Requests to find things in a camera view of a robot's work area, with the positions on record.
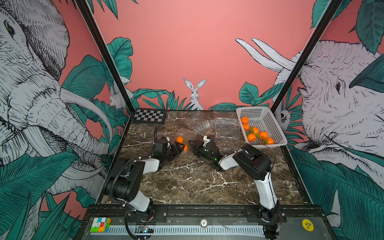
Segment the clear clamshell container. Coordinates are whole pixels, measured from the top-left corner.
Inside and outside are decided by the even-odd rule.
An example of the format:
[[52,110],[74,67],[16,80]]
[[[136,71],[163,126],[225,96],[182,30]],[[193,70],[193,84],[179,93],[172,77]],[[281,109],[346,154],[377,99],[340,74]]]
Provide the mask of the clear clamshell container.
[[241,146],[241,143],[239,140],[240,139],[237,137],[227,137],[220,134],[217,134],[215,138],[217,147],[219,148],[220,152],[223,154],[232,153],[238,150]]
[[211,135],[215,133],[217,121],[216,120],[206,120],[197,126],[193,127],[193,130],[200,135]]
[[237,118],[215,118],[215,131],[217,133],[231,132],[240,129]]
[[189,150],[189,141],[195,140],[197,133],[192,130],[187,129],[179,129],[179,131],[175,134],[175,136],[171,139],[171,143],[180,143],[184,144],[186,147],[184,148],[184,152]]

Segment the orange with leaf centre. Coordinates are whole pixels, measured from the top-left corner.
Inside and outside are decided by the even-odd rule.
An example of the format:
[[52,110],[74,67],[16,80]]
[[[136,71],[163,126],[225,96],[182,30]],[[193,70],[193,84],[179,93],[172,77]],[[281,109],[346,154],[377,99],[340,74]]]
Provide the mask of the orange with leaf centre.
[[265,140],[265,139],[267,139],[269,137],[269,134],[267,133],[267,132],[259,132],[259,138],[261,139],[261,140]]

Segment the white perforated plastic basket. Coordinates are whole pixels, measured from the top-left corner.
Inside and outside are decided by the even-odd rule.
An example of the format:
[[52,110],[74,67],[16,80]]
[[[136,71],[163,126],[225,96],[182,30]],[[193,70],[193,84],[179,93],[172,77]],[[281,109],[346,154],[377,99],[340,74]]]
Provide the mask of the white perforated plastic basket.
[[[276,148],[286,146],[288,144],[287,138],[285,137],[275,116],[268,107],[242,107],[237,108],[236,113],[241,125],[243,137],[247,144],[250,144],[257,149],[266,149],[267,147]],[[247,117],[249,120],[248,125],[250,126],[250,129],[248,131],[246,131],[243,127],[243,117]],[[268,133],[269,138],[274,140],[274,144],[267,145],[266,141],[263,141],[260,138],[250,142],[248,140],[248,134],[253,127],[258,128],[260,132]]]

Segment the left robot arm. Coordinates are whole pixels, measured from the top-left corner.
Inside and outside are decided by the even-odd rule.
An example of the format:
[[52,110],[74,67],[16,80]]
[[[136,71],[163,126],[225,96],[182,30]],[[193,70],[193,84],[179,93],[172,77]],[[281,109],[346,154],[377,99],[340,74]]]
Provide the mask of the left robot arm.
[[150,212],[151,199],[140,191],[143,175],[157,172],[186,148],[187,145],[183,143],[171,144],[167,139],[162,139],[155,143],[150,155],[118,161],[106,178],[103,194],[109,196],[112,202],[128,206],[134,211]]

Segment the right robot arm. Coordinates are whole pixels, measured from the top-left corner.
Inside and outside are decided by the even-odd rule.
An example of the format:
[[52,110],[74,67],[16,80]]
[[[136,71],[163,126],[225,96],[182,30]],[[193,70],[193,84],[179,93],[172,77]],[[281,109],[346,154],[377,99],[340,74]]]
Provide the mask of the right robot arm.
[[215,142],[202,140],[189,141],[191,150],[197,157],[202,157],[218,172],[234,167],[241,167],[243,171],[255,181],[260,205],[272,211],[278,205],[271,180],[272,162],[260,150],[250,144],[244,144],[240,149],[229,155],[222,155]]

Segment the black white checkerboard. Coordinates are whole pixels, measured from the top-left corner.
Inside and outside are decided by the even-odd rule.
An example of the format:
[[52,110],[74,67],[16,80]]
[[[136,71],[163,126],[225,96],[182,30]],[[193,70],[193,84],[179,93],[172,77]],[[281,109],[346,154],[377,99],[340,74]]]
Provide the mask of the black white checkerboard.
[[163,125],[167,118],[165,110],[139,108],[133,115],[134,123]]

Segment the colourful rubik cube front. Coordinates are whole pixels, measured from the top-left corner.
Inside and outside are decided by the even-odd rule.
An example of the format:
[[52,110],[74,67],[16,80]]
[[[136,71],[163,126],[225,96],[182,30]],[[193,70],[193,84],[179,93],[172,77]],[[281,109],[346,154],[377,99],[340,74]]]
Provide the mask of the colourful rubik cube front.
[[109,231],[112,219],[110,218],[94,218],[90,232],[91,233],[107,233]]

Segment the yellow round sticker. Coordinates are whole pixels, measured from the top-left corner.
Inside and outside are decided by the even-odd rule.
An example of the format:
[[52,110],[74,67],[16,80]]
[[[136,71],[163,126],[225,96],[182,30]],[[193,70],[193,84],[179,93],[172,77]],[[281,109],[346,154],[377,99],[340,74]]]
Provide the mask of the yellow round sticker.
[[309,219],[304,219],[302,221],[303,228],[308,231],[312,232],[314,230],[314,224]]

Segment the black front rail frame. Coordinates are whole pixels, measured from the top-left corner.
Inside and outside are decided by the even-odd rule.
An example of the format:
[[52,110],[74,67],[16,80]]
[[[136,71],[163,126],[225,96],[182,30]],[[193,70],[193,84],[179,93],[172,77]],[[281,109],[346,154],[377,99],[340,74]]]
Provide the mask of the black front rail frame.
[[[155,216],[142,222],[137,213],[117,205],[90,207],[76,234],[77,240],[334,240],[336,235],[319,206],[283,205],[271,222],[261,218],[257,205],[155,205]],[[94,218],[112,219],[107,233],[91,233]],[[308,232],[302,221],[309,219],[314,230]],[[263,237],[251,236],[141,236],[133,235],[129,226],[188,225],[263,226]]]

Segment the left black frame post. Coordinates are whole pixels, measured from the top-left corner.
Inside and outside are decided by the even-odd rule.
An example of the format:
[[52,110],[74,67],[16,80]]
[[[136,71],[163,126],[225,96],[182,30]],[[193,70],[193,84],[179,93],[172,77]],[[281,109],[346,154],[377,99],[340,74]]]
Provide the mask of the left black frame post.
[[110,54],[107,44],[100,32],[100,29],[96,23],[93,13],[91,12],[88,2],[83,0],[75,0],[75,2],[93,36],[94,41],[97,44],[99,51],[101,52],[101,55],[107,65],[108,70],[110,71],[115,83],[118,86],[118,89],[120,90],[120,93],[125,101],[125,104],[128,107],[129,114],[130,115],[133,114],[135,112],[134,106],[126,92],[126,88],[123,85],[123,82],[120,78],[118,69],[115,65],[115,62],[113,61],[113,58]]

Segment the black frame post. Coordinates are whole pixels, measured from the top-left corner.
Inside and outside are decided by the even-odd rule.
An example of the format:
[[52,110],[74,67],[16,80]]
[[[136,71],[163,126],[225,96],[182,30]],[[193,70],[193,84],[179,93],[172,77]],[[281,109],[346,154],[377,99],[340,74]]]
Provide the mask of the black frame post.
[[332,0],[327,4],[327,7],[325,11],[322,14],[322,17],[320,18],[317,26],[315,27],[309,41],[307,42],[305,48],[302,51],[302,54],[300,55],[297,63],[295,64],[293,70],[291,71],[288,79],[286,80],[285,84],[283,85],[276,101],[274,102],[273,106],[271,107],[272,113],[275,113],[276,110],[279,107],[279,104],[283,101],[284,96],[288,92],[290,86],[293,84],[294,80],[297,78],[300,70],[304,66],[306,60],[311,55],[312,51],[314,50],[317,42],[323,35],[324,31],[326,30],[327,26],[331,22],[333,16],[335,15],[336,11],[338,10],[339,6],[341,5],[342,0]]
[[128,107],[129,114],[130,115],[133,114],[135,112],[134,106],[126,92],[126,88],[123,85],[123,82],[120,78],[118,69],[115,65],[115,62],[113,61],[113,58],[110,54],[107,44],[100,32],[100,29],[96,23],[93,13],[91,12],[88,2],[83,0],[75,0],[75,2],[93,36],[94,41],[97,44],[99,51],[101,52],[101,55],[107,65],[108,70],[110,71],[115,83],[118,86],[118,89],[120,90],[120,93],[125,101],[125,104]]

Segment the right black frame post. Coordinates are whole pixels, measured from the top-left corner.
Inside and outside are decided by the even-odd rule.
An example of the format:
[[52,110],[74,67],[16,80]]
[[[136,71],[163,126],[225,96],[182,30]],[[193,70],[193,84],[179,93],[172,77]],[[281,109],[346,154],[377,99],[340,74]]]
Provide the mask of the right black frame post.
[[309,41],[307,42],[305,48],[302,51],[302,54],[300,55],[297,63],[295,64],[293,70],[291,71],[288,79],[286,80],[285,84],[283,85],[276,101],[274,102],[273,106],[271,107],[272,113],[275,113],[276,110],[279,107],[279,104],[283,101],[284,96],[288,92],[290,86],[293,84],[294,80],[297,78],[300,70],[304,66],[306,60],[311,55],[312,51],[314,50],[317,42],[323,35],[324,31],[326,30],[327,26],[331,22],[333,16],[335,15],[336,11],[338,10],[339,6],[341,5],[342,0],[332,0],[327,4],[327,7],[325,11],[322,14],[322,17],[320,18],[317,26],[315,27]]

